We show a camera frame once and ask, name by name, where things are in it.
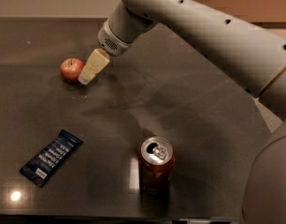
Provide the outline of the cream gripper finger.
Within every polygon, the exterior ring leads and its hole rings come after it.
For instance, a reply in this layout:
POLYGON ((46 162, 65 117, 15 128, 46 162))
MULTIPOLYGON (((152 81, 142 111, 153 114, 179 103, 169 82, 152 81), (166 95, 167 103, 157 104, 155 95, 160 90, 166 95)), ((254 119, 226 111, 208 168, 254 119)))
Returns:
POLYGON ((82 68, 78 81, 88 85, 110 62, 109 55, 103 49, 95 49, 82 68))

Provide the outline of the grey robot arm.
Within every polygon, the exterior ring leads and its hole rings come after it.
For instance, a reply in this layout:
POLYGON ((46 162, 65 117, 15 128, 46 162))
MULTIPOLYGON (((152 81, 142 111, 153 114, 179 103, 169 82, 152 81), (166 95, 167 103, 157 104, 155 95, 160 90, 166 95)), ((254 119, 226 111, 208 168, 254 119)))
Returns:
POLYGON ((161 23, 270 109, 282 124, 250 169, 240 224, 286 224, 286 38, 193 0, 121 0, 79 75, 88 84, 161 23))

